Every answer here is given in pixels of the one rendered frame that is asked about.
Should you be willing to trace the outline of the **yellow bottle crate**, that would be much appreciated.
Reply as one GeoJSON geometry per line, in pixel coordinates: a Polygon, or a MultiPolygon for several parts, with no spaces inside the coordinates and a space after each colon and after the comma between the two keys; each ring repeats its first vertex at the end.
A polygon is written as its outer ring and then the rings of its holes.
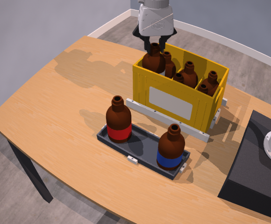
{"type": "Polygon", "coordinates": [[[187,61],[193,62],[198,85],[194,89],[142,68],[142,57],[133,64],[133,100],[207,133],[225,91],[225,81],[218,63],[167,43],[164,51],[170,52],[176,73],[185,68],[187,61]],[[198,91],[198,86],[208,78],[211,70],[217,73],[219,83],[213,97],[198,91]]]}

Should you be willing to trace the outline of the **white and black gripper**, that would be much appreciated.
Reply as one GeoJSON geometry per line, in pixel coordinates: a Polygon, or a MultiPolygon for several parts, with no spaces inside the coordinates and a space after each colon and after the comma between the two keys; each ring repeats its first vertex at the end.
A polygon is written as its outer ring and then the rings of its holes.
{"type": "Polygon", "coordinates": [[[132,34],[144,41],[144,49],[148,54],[150,54],[150,36],[161,36],[159,46],[160,52],[163,53],[165,42],[176,33],[170,5],[166,8],[150,8],[141,4],[138,24],[132,34]]]}

